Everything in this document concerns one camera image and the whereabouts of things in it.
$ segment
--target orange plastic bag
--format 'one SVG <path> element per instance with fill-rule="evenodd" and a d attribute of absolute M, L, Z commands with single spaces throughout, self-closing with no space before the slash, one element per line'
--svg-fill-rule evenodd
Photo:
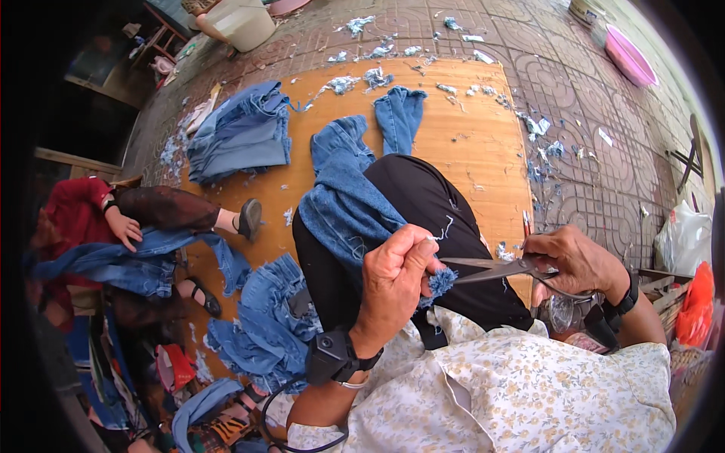
<path fill-rule="evenodd" d="M 675 333 L 680 344 L 699 346 L 708 335 L 713 320 L 714 286 L 713 271 L 703 261 L 697 267 L 675 322 Z"/>

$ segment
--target floral shirt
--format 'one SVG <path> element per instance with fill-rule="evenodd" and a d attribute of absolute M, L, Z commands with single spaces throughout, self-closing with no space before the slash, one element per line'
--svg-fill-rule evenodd
<path fill-rule="evenodd" d="M 662 344 L 602 356 L 549 339 L 538 320 L 485 332 L 435 307 L 428 321 L 449 345 L 426 351 L 408 322 L 358 392 L 348 439 L 329 451 L 649 452 L 674 434 Z M 288 440 L 312 449 L 340 435 L 292 424 Z"/>

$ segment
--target wooden board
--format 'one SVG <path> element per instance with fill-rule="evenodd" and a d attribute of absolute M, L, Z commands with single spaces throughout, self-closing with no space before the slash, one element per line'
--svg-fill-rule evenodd
<path fill-rule="evenodd" d="M 513 251 L 513 244 L 523 243 L 521 212 L 526 209 L 532 213 L 526 161 L 517 156 L 517 153 L 525 154 L 519 120 L 513 111 L 497 104 L 493 96 L 481 93 L 472 97 L 465 95 L 465 90 L 471 84 L 478 84 L 492 86 L 511 99 L 503 69 L 499 64 L 441 59 L 427 67 L 426 76 L 423 77 L 409 66 L 420 63 L 415 58 L 404 58 L 383 60 L 380 65 L 374 61 L 335 65 L 295 75 L 298 79 L 295 84 L 290 83 L 292 77 L 285 78 L 282 80 L 282 91 L 294 105 L 299 101 L 304 106 L 330 79 L 345 75 L 362 77 L 366 70 L 377 66 L 382 66 L 385 73 L 393 73 L 396 84 L 427 91 L 429 97 L 424 102 L 423 122 L 415 138 L 413 155 L 435 165 L 466 197 L 493 255 L 500 241 L 506 241 L 507 250 Z M 456 87 L 466 112 L 459 105 L 451 105 L 446 99 L 449 94 L 437 89 L 436 82 Z M 237 173 L 214 188 L 202 188 L 190 183 L 187 179 L 188 169 L 185 170 L 183 189 L 206 196 L 211 202 L 226 209 L 239 210 L 249 197 L 256 197 L 262 202 L 262 219 L 267 224 L 262 227 L 255 244 L 250 244 L 241 236 L 220 232 L 232 247 L 244 253 L 252 267 L 273 261 L 284 252 L 297 258 L 291 227 L 285 226 L 282 214 L 289 208 L 294 211 L 302 195 L 312 188 L 315 179 L 309 145 L 312 134 L 337 118 L 365 115 L 369 129 L 364 140 L 376 156 L 382 155 L 382 136 L 371 103 L 383 96 L 387 89 L 378 88 L 365 95 L 364 88 L 366 84 L 361 80 L 353 91 L 343 96 L 326 91 L 312 102 L 309 111 L 291 113 L 289 136 L 292 138 L 292 150 L 289 166 L 271 167 L 269 172 L 253 179 L 247 174 Z M 283 184 L 289 188 L 280 190 Z M 482 186 L 484 190 L 476 190 L 474 184 Z M 234 318 L 239 293 L 227 299 L 221 297 L 223 277 L 212 252 L 204 244 L 194 244 L 187 248 L 187 252 L 189 272 L 201 278 L 219 298 L 224 310 L 223 319 Z M 529 306 L 531 278 L 519 275 L 511 278 L 510 282 Z M 206 332 L 207 319 L 208 315 L 201 307 L 192 308 L 190 320 L 196 326 L 196 338 L 199 341 Z M 215 358 L 210 357 L 207 364 L 216 377 L 228 374 Z"/>

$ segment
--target tiled pavement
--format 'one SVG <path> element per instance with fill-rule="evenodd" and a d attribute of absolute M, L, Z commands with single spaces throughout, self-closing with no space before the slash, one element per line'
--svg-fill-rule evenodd
<path fill-rule="evenodd" d="M 665 62 L 626 15 L 615 7 L 608 12 L 650 59 L 660 78 L 658 88 L 643 90 L 625 79 L 568 13 L 567 3 L 313 0 L 298 17 L 289 16 L 267 43 L 232 62 L 223 58 L 223 46 L 200 46 L 180 65 L 179 78 L 142 112 L 130 145 L 136 156 L 132 166 L 143 169 L 145 184 L 174 184 L 158 165 L 158 156 L 177 121 L 204 101 L 217 82 L 227 81 L 221 102 L 244 86 L 322 67 L 341 50 L 362 55 L 379 45 L 380 36 L 398 33 L 396 49 L 419 45 L 449 57 L 471 57 L 474 49 L 486 52 L 502 63 L 518 109 L 552 123 L 546 139 L 562 141 L 567 154 L 552 160 L 555 179 L 533 183 L 544 206 L 534 213 L 537 230 L 576 223 L 625 265 L 651 267 L 653 238 L 675 203 L 674 178 L 679 181 L 681 175 L 665 150 L 689 151 L 689 108 Z M 349 19 L 371 14 L 375 22 L 358 38 L 346 30 L 334 33 Z M 462 42 L 460 33 L 443 26 L 446 16 L 486 43 Z M 439 41 L 432 39 L 434 30 L 442 33 Z M 600 128 L 614 140 L 611 149 L 598 135 Z M 526 136 L 523 122 L 522 131 Z M 598 161 L 577 160 L 571 153 L 574 144 Z M 535 154 L 529 149 L 529 159 L 536 161 Z M 641 208 L 650 216 L 642 218 Z"/>

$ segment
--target black pants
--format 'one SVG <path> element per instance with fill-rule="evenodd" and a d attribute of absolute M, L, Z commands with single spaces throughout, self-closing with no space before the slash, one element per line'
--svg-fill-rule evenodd
<path fill-rule="evenodd" d="M 479 227 L 468 202 L 429 163 L 411 156 L 390 154 L 368 167 L 365 177 L 406 221 L 425 228 L 434 236 L 439 236 L 441 228 L 448 224 L 446 215 L 453 217 L 448 237 L 439 241 L 439 257 L 491 259 L 481 243 Z M 347 271 L 308 231 L 298 212 L 292 222 L 292 234 L 322 326 L 326 331 L 352 327 L 360 311 L 360 297 Z M 457 270 L 460 277 L 482 271 L 470 266 L 451 265 L 451 268 Z M 435 305 L 465 316 L 486 331 L 501 325 L 527 331 L 534 322 L 508 281 L 506 287 L 501 280 L 455 285 L 436 299 Z"/>

